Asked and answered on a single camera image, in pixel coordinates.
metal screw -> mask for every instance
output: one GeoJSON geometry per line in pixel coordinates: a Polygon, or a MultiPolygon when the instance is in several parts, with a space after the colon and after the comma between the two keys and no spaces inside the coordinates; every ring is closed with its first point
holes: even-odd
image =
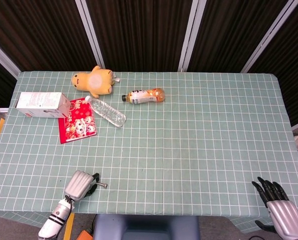
{"type": "Polygon", "coordinates": [[[108,184],[106,183],[101,183],[101,182],[96,182],[95,184],[101,186],[101,187],[104,187],[104,188],[107,188],[108,184]]]}

robotic hand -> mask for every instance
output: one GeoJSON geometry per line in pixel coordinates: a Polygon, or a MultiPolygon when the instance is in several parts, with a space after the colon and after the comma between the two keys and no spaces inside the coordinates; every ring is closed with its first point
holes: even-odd
{"type": "Polygon", "coordinates": [[[267,207],[274,226],[264,225],[258,220],[255,223],[264,231],[276,233],[284,240],[298,240],[297,207],[277,182],[271,183],[261,177],[258,177],[258,180],[262,187],[255,181],[252,181],[252,184],[267,207]]]}
{"type": "Polygon", "coordinates": [[[64,224],[74,208],[73,203],[84,197],[90,196],[97,188],[102,186],[106,188],[108,184],[100,183],[100,175],[98,173],[89,175],[85,172],[77,170],[65,188],[65,198],[62,199],[54,209],[50,217],[42,226],[38,233],[38,240],[57,240],[64,224]]]}

red package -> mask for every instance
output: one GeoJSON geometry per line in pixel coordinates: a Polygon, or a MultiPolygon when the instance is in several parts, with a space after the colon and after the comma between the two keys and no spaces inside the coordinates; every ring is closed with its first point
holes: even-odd
{"type": "Polygon", "coordinates": [[[94,112],[90,104],[84,98],[70,102],[69,116],[58,118],[61,144],[97,134],[94,112]]]}

bottle cap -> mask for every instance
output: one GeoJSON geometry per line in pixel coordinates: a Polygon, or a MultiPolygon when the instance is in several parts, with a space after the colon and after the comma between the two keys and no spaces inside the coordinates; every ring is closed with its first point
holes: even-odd
{"type": "Polygon", "coordinates": [[[92,100],[92,98],[91,98],[91,96],[86,96],[86,97],[84,98],[84,100],[85,100],[87,103],[90,103],[91,100],[92,100]]]}

bottle label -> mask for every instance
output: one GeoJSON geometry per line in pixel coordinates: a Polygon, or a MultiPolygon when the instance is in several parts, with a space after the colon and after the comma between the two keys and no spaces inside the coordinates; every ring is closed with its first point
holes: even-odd
{"type": "Polygon", "coordinates": [[[132,91],[131,101],[133,104],[142,104],[146,102],[157,102],[158,99],[155,96],[151,96],[147,91],[134,90],[132,91]]]}

